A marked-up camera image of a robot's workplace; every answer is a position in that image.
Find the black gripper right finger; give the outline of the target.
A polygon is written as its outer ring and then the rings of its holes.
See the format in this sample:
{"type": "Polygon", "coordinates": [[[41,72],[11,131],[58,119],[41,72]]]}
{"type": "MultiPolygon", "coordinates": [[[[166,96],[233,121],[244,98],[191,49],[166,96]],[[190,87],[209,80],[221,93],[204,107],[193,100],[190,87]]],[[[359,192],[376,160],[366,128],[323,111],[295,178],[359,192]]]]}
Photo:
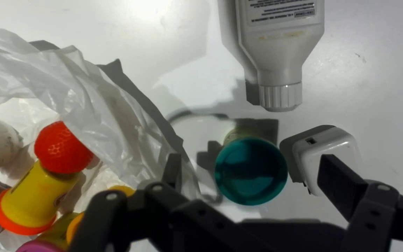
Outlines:
{"type": "Polygon", "coordinates": [[[340,252],[388,252],[403,241],[403,195],[361,178],[333,154],[320,157],[317,187],[348,222],[340,252]]]}

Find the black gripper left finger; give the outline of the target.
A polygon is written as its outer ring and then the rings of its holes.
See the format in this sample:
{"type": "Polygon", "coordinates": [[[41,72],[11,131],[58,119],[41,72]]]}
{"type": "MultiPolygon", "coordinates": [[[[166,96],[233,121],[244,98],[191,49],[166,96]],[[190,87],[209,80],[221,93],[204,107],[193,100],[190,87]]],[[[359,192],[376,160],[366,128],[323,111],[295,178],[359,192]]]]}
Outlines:
{"type": "Polygon", "coordinates": [[[162,181],[148,184],[121,202],[113,241],[123,248],[114,252],[131,252],[138,241],[149,241],[159,252],[239,251],[230,220],[173,188],[180,168],[180,157],[172,154],[162,181]]]}

